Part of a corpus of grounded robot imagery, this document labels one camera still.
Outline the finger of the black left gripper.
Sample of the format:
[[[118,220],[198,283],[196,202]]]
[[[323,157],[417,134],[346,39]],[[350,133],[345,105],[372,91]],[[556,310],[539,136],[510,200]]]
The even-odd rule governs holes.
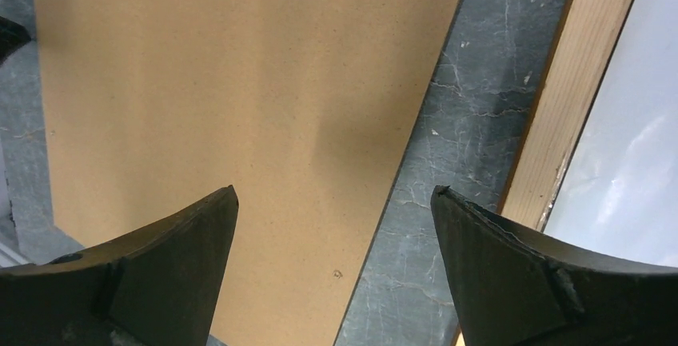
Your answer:
[[[0,63],[3,64],[12,54],[32,41],[28,30],[8,18],[1,17]]]

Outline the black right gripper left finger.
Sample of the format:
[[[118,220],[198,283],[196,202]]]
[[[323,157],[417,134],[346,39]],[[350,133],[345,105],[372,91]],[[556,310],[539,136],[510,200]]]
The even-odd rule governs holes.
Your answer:
[[[111,241],[4,268],[2,344],[206,344],[238,208],[227,186]]]

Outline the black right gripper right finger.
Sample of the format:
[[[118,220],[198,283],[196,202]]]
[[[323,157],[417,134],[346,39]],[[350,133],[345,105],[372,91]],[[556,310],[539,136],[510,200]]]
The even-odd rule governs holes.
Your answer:
[[[430,205],[466,344],[676,344],[675,268],[568,244],[448,186]]]

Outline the plant window photo print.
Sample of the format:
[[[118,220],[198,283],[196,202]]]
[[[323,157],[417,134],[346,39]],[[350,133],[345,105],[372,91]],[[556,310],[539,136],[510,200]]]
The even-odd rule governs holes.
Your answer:
[[[545,232],[677,264],[677,0],[634,0]]]

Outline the brown fibreboard backing board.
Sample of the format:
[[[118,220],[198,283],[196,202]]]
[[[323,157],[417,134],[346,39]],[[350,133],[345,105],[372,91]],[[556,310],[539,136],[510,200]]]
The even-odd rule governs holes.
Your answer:
[[[459,0],[34,0],[55,224],[91,246],[232,185],[212,331],[331,345]]]

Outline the golden wooden picture frame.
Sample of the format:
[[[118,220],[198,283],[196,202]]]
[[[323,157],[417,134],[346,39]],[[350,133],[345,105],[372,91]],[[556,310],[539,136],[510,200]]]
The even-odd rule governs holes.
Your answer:
[[[633,1],[565,1],[500,215],[546,226]]]

